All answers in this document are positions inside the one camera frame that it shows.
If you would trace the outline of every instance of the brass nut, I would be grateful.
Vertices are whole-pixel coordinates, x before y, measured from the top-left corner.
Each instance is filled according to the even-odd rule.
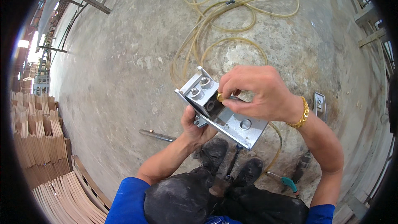
[[[224,100],[224,98],[222,97],[222,93],[218,93],[218,94],[217,94],[217,100],[218,100],[219,102],[222,102],[222,101]]]

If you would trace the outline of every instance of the sneaker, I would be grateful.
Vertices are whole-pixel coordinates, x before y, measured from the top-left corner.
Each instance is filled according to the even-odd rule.
[[[216,175],[227,150],[228,142],[222,138],[213,138],[205,143],[201,151],[202,167],[209,170],[212,175]]]
[[[263,170],[263,161],[254,157],[248,160],[239,172],[238,177],[233,181],[233,187],[245,187],[254,184],[260,177]]]

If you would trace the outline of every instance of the black pants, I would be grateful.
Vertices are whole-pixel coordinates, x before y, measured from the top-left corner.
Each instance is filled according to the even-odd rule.
[[[305,223],[308,207],[300,199],[257,189],[230,187],[224,198],[209,193],[214,177],[204,168],[175,175],[148,188],[144,212],[149,224],[203,224],[210,215],[243,224]]]

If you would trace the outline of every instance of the silver metal bracket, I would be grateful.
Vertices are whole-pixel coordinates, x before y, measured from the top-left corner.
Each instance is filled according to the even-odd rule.
[[[326,122],[326,98],[324,95],[318,92],[314,93],[314,109],[312,111],[323,122]]]
[[[245,147],[252,149],[268,122],[232,112],[219,102],[217,97],[218,83],[201,67],[180,89],[177,95],[196,111],[194,123],[198,127],[207,124],[225,134],[230,139]]]

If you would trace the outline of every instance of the concrete floor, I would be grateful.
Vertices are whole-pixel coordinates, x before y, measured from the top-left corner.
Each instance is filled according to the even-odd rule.
[[[291,92],[307,99],[311,109],[315,91],[326,96],[327,124],[341,140],[345,153],[342,198],[358,176],[375,137],[372,120],[384,111],[380,96],[384,94],[380,89],[385,83],[383,65],[373,47],[358,48],[358,41],[366,35],[353,21],[355,11],[350,0],[300,3],[300,10],[290,18],[256,13],[256,25],[246,32],[211,28],[203,47],[224,37],[249,38],[264,49],[269,65],[278,69]],[[259,0],[253,5],[288,13],[295,1]],[[169,66],[194,26],[197,13],[183,0],[107,0],[106,6],[112,9],[111,14],[88,6],[76,20],[65,44],[68,53],[58,52],[53,57],[50,94],[59,101],[73,154],[113,200],[121,180],[135,176],[147,158],[167,146],[166,142],[142,136],[139,129],[154,129],[170,136],[182,132],[179,123],[184,105],[174,93]],[[53,46],[58,46],[76,8],[68,6]],[[241,28],[250,21],[249,11],[240,7],[216,23]],[[230,42],[217,45],[204,67],[219,80],[237,64],[263,65],[264,61],[255,48]],[[192,61],[189,75],[196,66]],[[243,95],[243,99],[250,99],[250,95]],[[306,145],[294,129],[282,122],[275,124],[284,144],[270,171],[291,177]],[[232,174],[251,156],[260,157],[267,165],[278,145],[275,131],[267,127],[253,150],[241,153]],[[232,159],[234,146],[230,142],[231,152],[221,166],[222,173]],[[176,173],[188,172],[198,164],[187,158]],[[312,160],[297,185],[307,205],[320,173],[318,163]],[[277,193],[282,189],[281,183],[271,177],[263,178],[257,186]],[[293,196],[290,191],[285,194]]]

